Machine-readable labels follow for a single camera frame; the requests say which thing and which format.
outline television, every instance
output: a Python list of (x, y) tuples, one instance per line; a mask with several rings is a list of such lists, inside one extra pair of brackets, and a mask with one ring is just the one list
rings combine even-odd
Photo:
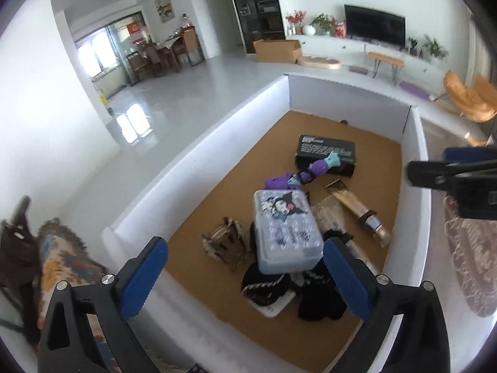
[(406, 18), (371, 8), (345, 5), (347, 34), (364, 39), (406, 45)]

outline cartoon character sticker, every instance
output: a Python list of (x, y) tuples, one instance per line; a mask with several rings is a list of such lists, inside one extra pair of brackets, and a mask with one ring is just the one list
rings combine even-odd
[(262, 202), (262, 210), (271, 212), (273, 219), (285, 221), (292, 214), (302, 214), (306, 211), (297, 207), (293, 202), (292, 193), (285, 193), (282, 197), (270, 197)]

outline painting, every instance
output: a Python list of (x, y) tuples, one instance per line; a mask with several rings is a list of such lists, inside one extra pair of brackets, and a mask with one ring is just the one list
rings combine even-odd
[(162, 23), (166, 23), (176, 16), (172, 9), (171, 0), (156, 0), (156, 7)]

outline purple toy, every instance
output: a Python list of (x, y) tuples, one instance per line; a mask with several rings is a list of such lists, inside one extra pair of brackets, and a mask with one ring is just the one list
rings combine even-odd
[(326, 174), (332, 167), (340, 166), (340, 157), (337, 153), (330, 153), (325, 159), (314, 161), (309, 168), (296, 174), (286, 173), (277, 178), (264, 181), (264, 189), (299, 189), (302, 185), (314, 181), (316, 177)]

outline metal bolt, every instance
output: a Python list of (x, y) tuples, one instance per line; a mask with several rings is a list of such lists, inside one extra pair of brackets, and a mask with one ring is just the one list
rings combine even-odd
[(440, 175), (439, 177), (435, 177), (435, 184), (441, 185), (445, 183), (446, 179), (443, 175)]
[(102, 278), (102, 283), (103, 284), (111, 284), (114, 281), (114, 279), (116, 279), (116, 277), (114, 275), (108, 274)]
[(67, 282), (65, 280), (61, 280), (59, 283), (57, 283), (56, 286), (57, 290), (64, 290), (67, 288)]
[(423, 282), (423, 287), (424, 287), (424, 290), (428, 290), (428, 291), (432, 291), (435, 288), (435, 286), (433, 286), (433, 283), (428, 281), (428, 280)]
[(388, 276), (385, 276), (385, 275), (376, 276), (376, 281), (382, 285), (387, 285), (390, 283), (390, 279), (388, 278)]

